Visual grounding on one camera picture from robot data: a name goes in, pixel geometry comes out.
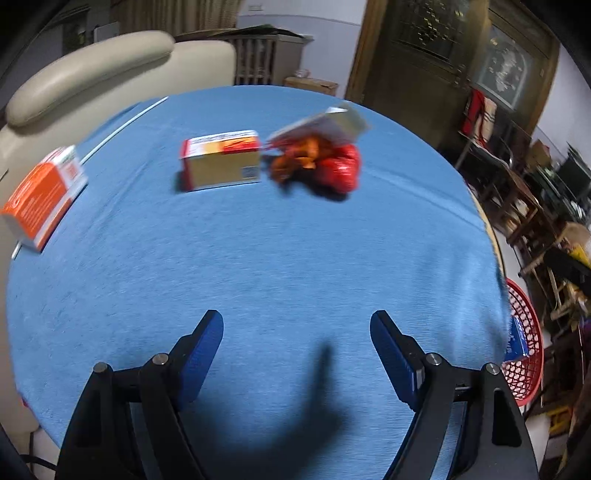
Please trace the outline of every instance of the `red basket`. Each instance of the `red basket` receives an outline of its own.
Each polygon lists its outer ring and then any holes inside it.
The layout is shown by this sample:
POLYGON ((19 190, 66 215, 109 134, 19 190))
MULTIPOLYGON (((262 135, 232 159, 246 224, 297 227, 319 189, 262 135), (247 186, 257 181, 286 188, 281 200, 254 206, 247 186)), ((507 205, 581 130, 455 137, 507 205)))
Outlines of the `red basket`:
POLYGON ((508 278, 506 280, 511 314, 523 325, 527 346, 530 349, 530 356, 525 360, 505 362, 502 365, 515 401, 522 407, 530 402, 540 386, 544 366, 544 345, 540 323, 530 300, 514 281, 508 278))

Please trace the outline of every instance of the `red bag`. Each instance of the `red bag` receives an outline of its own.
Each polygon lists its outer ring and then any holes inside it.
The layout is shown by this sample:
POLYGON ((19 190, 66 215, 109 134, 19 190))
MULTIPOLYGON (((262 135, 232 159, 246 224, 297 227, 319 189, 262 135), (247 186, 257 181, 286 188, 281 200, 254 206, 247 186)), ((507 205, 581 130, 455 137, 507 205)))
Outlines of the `red bag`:
POLYGON ((338 193, 349 193, 357 188, 361 155, 353 144, 337 147, 329 158, 316 161, 314 179, 338 193))

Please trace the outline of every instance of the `metal screw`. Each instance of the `metal screw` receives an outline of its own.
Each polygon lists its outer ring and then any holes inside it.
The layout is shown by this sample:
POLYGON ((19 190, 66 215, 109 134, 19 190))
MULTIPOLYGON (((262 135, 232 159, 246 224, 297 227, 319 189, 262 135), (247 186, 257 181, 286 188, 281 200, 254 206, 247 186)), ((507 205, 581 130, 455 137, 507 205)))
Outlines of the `metal screw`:
POLYGON ((432 365, 440 365, 441 362, 443 362, 443 359, 441 358, 440 355, 437 355, 436 353, 428 353, 425 356, 425 359, 427 360, 428 363, 432 364, 432 365))
POLYGON ((101 374, 103 372, 106 372, 106 370, 109 368, 109 365, 107 365, 104 362, 98 362, 93 368, 92 371, 95 374, 101 374))
POLYGON ((152 363, 154 365, 164 365, 168 362, 168 355, 166 353, 157 353, 152 357, 152 363))
POLYGON ((495 364, 486 364, 486 371, 492 375, 498 375, 501 369, 495 364))

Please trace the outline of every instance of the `beige leather chair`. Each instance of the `beige leather chair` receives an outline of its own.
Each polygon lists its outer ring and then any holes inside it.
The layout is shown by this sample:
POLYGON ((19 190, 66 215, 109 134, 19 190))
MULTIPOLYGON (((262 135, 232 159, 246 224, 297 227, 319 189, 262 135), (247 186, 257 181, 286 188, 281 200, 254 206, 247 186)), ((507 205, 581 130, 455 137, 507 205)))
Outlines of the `beige leather chair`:
MULTIPOLYGON (((22 85, 7 105, 7 124, 0 131, 0 206, 51 150, 81 141, 142 100, 232 85, 235 65, 229 43, 175 44, 159 31, 111 38, 56 60, 22 85)), ((8 353, 5 287, 14 247, 0 220, 0 421, 9 433, 24 424, 35 429, 18 399, 8 353)))

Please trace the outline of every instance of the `blue gripper pad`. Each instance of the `blue gripper pad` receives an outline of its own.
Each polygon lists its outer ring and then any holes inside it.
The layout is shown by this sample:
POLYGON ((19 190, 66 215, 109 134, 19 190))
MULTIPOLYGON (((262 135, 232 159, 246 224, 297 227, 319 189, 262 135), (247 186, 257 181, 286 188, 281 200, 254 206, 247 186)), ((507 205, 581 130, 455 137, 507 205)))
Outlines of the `blue gripper pad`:
POLYGON ((217 310, 208 310, 195 331, 179 339, 171 351, 172 375, 177 383, 174 403, 178 411, 197 398, 222 337, 222 315, 217 310))
POLYGON ((424 352, 413 341, 418 352, 413 352, 416 353, 414 358, 408 357, 406 344, 409 342, 383 310, 372 315, 369 333, 398 399, 417 411, 418 391, 424 379, 424 369, 419 357, 424 352))

